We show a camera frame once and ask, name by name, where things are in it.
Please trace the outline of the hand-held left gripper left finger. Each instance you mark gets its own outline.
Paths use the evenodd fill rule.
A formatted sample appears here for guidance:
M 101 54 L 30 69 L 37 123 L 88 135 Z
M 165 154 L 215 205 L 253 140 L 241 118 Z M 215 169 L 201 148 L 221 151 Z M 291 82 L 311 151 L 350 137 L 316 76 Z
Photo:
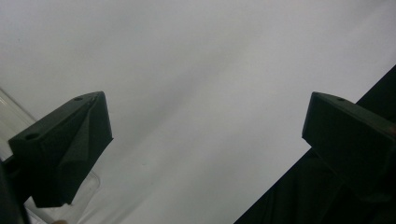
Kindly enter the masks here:
M 39 208 L 70 204 L 113 140 L 106 95 L 80 95 L 8 140 Z

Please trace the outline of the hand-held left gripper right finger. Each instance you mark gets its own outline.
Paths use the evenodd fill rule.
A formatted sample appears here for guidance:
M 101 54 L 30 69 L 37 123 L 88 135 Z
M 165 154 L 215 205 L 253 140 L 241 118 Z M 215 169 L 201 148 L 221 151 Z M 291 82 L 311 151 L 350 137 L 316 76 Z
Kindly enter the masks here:
M 388 200 L 396 193 L 394 124 L 341 97 L 314 92 L 303 139 L 363 200 Z

